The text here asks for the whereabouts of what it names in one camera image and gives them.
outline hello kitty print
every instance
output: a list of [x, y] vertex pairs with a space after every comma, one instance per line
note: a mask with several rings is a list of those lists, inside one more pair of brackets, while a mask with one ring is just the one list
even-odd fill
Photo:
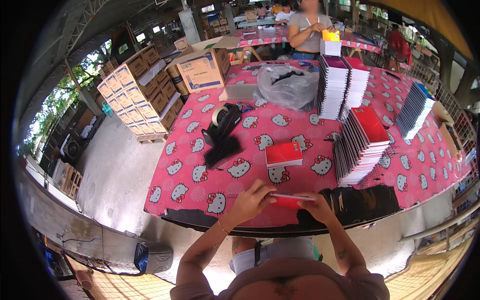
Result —
[[[288, 62], [299, 66], [298, 61]], [[256, 76], [246, 70], [246, 65], [232, 66], [227, 84], [255, 83]], [[390, 147], [371, 174], [352, 187], [391, 186], [399, 206], [408, 209], [417, 200], [422, 203], [434, 193], [441, 193], [443, 188], [448, 189], [469, 172], [469, 167], [462, 164], [458, 171], [455, 158], [436, 126], [441, 121], [432, 113], [413, 139], [402, 139], [395, 118], [413, 79], [397, 75], [400, 80], [382, 73], [382, 69], [370, 70], [369, 80], [375, 87], [367, 86], [363, 104], [371, 106], [381, 124], [388, 128]], [[242, 120], [233, 131], [245, 151], [218, 169], [207, 170], [203, 154], [210, 146], [204, 142], [201, 129], [208, 128], [213, 110], [223, 105], [218, 101], [222, 92], [220, 88], [190, 95], [173, 126], [175, 131], [163, 147], [149, 190], [145, 190], [145, 211], [161, 215], [166, 209], [199, 209], [208, 216], [219, 217], [233, 206], [236, 195], [257, 178], [275, 185], [278, 193], [284, 194], [319, 192], [338, 185], [332, 146], [340, 132], [340, 123], [319, 118], [316, 110], [295, 112], [259, 100], [244, 101], [257, 109], [242, 113]], [[290, 142], [299, 143], [303, 164], [267, 169], [265, 148]], [[297, 223], [296, 210], [272, 206], [242, 225], [267, 227]]]

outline tape dispenser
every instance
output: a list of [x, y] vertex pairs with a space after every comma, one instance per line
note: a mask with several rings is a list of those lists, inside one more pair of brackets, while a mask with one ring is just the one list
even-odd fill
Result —
[[241, 112], [235, 104], [226, 103], [217, 107], [207, 130], [202, 129], [205, 143], [215, 146], [227, 137], [241, 120]]

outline gray shirt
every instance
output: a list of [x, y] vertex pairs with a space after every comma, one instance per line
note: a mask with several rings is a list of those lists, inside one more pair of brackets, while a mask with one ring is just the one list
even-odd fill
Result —
[[[318, 16], [318, 23], [322, 23], [325, 25], [325, 28], [329, 28], [332, 26], [332, 21], [330, 18], [324, 14]], [[300, 12], [293, 14], [290, 16], [290, 20], [288, 21], [289, 26], [297, 26], [300, 28], [300, 32], [307, 29], [308, 27], [312, 26], [308, 19]], [[312, 53], [320, 52], [320, 40], [322, 39], [321, 32], [315, 32], [310, 34], [310, 36], [303, 42], [303, 44], [299, 45], [299, 48], [310, 50]]]

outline concrete floor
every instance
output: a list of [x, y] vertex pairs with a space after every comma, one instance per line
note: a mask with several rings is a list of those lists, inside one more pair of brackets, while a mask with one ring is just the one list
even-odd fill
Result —
[[[130, 231], [151, 241], [169, 244], [174, 250], [173, 267], [163, 277], [175, 280], [178, 262], [200, 232], [160, 220], [143, 211], [150, 180], [164, 143], [139, 145], [117, 116], [106, 118], [83, 153], [78, 169], [84, 179], [78, 202], [83, 214], [119, 231]], [[448, 190], [410, 210], [384, 218], [369, 230], [347, 230], [363, 253], [370, 271], [384, 276], [401, 269], [413, 253], [413, 242], [399, 243], [404, 236], [443, 222], [451, 213]], [[314, 237], [324, 262], [339, 271], [329, 235]], [[215, 293], [225, 289], [234, 274], [228, 266], [231, 238], [220, 246], [204, 273]]]

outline tape roll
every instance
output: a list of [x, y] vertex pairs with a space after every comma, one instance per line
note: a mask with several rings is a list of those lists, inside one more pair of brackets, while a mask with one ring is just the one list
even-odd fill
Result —
[[218, 114], [224, 110], [225, 112], [228, 112], [228, 108], [226, 108], [225, 106], [219, 106], [217, 107], [214, 111], [213, 111], [213, 114], [212, 114], [212, 123], [215, 125], [215, 126], [218, 126], [218, 121], [217, 121], [217, 117], [218, 117]]

